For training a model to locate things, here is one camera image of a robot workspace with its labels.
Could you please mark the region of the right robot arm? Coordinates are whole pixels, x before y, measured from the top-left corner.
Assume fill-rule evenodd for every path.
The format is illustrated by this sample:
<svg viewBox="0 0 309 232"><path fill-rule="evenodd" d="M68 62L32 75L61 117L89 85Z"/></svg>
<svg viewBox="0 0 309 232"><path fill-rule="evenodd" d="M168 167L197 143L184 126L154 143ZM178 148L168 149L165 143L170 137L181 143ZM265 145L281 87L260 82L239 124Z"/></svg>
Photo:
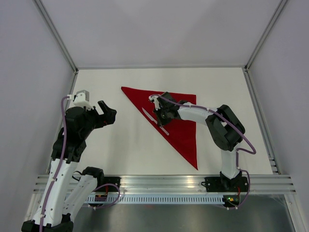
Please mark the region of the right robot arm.
<svg viewBox="0 0 309 232"><path fill-rule="evenodd" d="M154 113L160 127L174 119L193 121L208 127L214 143L221 150L222 158L220 180L213 187L214 190L249 190L248 179L239 170L236 152L238 144L243 140L245 128L229 106L210 109L189 101L177 102L168 92L153 94L149 100L154 103Z"/></svg>

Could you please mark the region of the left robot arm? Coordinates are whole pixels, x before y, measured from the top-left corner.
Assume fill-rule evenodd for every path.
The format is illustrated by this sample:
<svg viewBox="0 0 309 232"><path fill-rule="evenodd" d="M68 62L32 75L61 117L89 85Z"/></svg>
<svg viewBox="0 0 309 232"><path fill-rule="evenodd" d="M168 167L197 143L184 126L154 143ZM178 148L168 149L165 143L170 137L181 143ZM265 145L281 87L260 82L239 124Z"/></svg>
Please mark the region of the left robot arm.
<svg viewBox="0 0 309 232"><path fill-rule="evenodd" d="M72 193L67 193L90 133L115 122L117 111L104 101L98 105L102 114L95 107L88 107L86 102L62 110L64 124L53 145L46 188L37 212L23 223L23 232L71 232L78 212L92 192L108 187L120 190L116 183L105 181L102 169L86 167Z"/></svg>

